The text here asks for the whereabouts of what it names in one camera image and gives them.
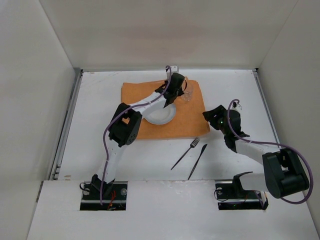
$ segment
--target clear drinking glass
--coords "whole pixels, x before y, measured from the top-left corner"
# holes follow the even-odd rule
[[[181,96],[181,98],[184,101],[189,102],[192,99],[192,93],[194,92],[194,86],[192,86],[191,81],[187,77],[183,81],[182,90],[183,90],[184,94]]]

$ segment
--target orange cloth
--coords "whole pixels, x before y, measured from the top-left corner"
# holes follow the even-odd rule
[[[163,83],[164,80],[143,83],[125,82],[121,89],[121,101],[126,104],[136,103],[148,97]],[[177,97],[174,101],[176,114],[167,124],[154,125],[143,119],[138,139],[197,137],[210,131],[209,124],[202,115],[205,111],[205,104],[199,84],[195,80],[188,80],[188,83],[193,86],[192,99],[184,101],[181,97]]]

